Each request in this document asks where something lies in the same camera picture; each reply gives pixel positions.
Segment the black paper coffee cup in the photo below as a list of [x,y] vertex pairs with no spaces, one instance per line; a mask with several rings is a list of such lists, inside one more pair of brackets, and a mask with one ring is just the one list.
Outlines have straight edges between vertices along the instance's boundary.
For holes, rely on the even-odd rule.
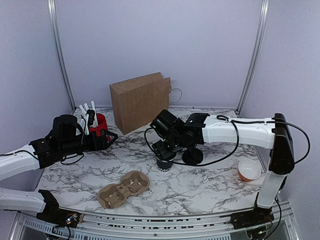
[[169,157],[156,157],[156,165],[158,169],[162,172],[167,172],[171,169],[173,163],[172,160],[175,158],[175,155]]

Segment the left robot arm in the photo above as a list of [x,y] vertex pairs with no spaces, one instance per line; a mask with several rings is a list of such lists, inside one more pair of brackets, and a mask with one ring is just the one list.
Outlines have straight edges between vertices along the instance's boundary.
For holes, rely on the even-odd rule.
[[[0,156],[0,178],[8,179],[20,173],[41,170],[55,163],[67,165],[66,160],[79,157],[87,152],[108,149],[118,138],[110,132],[105,117],[97,127],[87,114],[78,123],[77,117],[63,114],[55,117],[49,134],[9,153]],[[81,215],[76,211],[61,209],[58,201],[48,190],[22,191],[0,189],[0,208],[5,211],[29,211],[36,218],[60,227],[76,228]]]

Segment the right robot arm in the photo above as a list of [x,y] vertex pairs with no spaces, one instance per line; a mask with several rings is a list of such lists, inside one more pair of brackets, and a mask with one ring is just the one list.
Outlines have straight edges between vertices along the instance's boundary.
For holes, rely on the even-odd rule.
[[202,167],[203,152],[197,145],[234,143],[258,146],[270,150],[270,161],[253,209],[233,213],[234,229],[248,228],[274,220],[272,206],[287,175],[295,167],[293,140],[283,114],[272,118],[235,119],[223,115],[193,113],[186,121],[162,110],[150,128],[161,138],[150,146],[160,162],[173,164],[178,152],[183,152],[183,165]]

